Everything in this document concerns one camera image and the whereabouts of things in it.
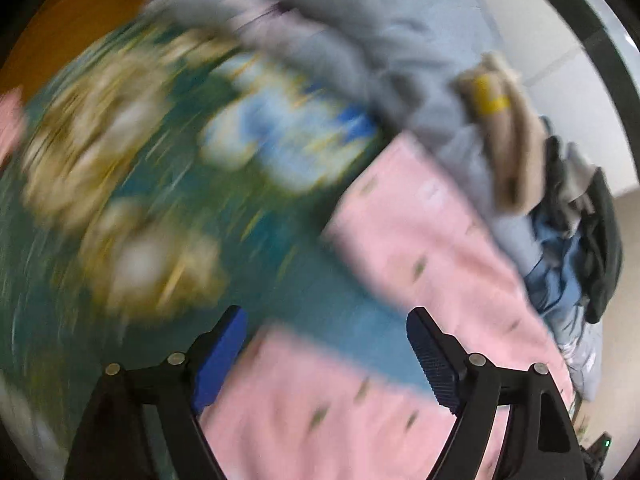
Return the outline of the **pink fleece pajama pants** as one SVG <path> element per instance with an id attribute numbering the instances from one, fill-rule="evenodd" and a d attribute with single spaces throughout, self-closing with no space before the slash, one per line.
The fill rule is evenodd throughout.
<path id="1" fill-rule="evenodd" d="M 422 479 L 454 416 L 406 335 L 426 307 L 499 366 L 542 363 L 565 404 L 565 362 L 468 202 L 401 133 L 341 198 L 319 243 L 278 268 L 243 257 L 233 295 L 250 343 L 203 429 L 231 479 Z"/>

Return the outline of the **dark clothes pile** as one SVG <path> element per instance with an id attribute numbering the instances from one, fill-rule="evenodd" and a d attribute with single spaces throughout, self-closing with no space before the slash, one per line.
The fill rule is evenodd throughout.
<path id="1" fill-rule="evenodd" d="M 596 324 L 614 295 L 623 264 L 613 196 L 602 167 L 578 146 L 558 136 L 544 144 L 544 197 L 540 203 L 548 226 L 567 240 L 578 239 L 574 272 L 586 300 L 586 321 Z"/>

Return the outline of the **blue denim garment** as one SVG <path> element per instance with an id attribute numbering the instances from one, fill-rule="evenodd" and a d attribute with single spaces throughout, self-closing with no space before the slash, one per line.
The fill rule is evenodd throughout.
<path id="1" fill-rule="evenodd" d="M 529 215 L 542 256 L 524 278 L 529 301 L 548 325 L 556 343 L 572 344 L 582 334 L 589 299 L 582 286 L 585 254 L 582 236 L 566 237 L 552 226 L 539 205 Z"/>

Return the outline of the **green floral plush blanket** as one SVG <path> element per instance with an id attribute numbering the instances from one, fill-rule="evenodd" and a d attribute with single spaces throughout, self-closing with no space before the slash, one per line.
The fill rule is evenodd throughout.
<path id="1" fill-rule="evenodd" d="M 230 42 L 134 23 L 27 107 L 1 179 L 1 413 L 62 477 L 108 362 L 157 363 L 247 280 L 320 242 L 386 147 L 357 105 Z"/>

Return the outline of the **beige yellow plaid garment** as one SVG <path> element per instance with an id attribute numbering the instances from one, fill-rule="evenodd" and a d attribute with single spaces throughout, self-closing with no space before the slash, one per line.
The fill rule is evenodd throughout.
<path id="1" fill-rule="evenodd" d="M 520 76 L 500 53 L 487 52 L 458 76 L 456 88 L 480 124 L 497 207 L 506 214 L 529 214 L 544 197 L 547 133 Z"/>

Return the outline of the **pink knitted cloth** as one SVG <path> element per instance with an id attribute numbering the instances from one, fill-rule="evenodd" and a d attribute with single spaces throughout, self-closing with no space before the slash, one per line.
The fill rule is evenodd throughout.
<path id="1" fill-rule="evenodd" d="M 22 88 L 15 87 L 0 99 L 0 164 L 3 165 L 20 144 L 27 128 Z"/>

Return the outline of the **grey floral quilt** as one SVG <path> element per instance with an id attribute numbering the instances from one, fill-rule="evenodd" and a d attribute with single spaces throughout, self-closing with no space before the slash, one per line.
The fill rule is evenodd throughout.
<path id="1" fill-rule="evenodd" d="M 144 8 L 183 26 L 230 32 L 414 133 L 521 276 L 533 271 L 542 249 L 529 215 L 541 201 L 524 216 L 497 207 L 480 124 L 456 88 L 461 73 L 496 52 L 476 0 L 146 0 Z M 586 321 L 580 337 L 559 349 L 577 392 L 593 400 L 601 326 Z"/>

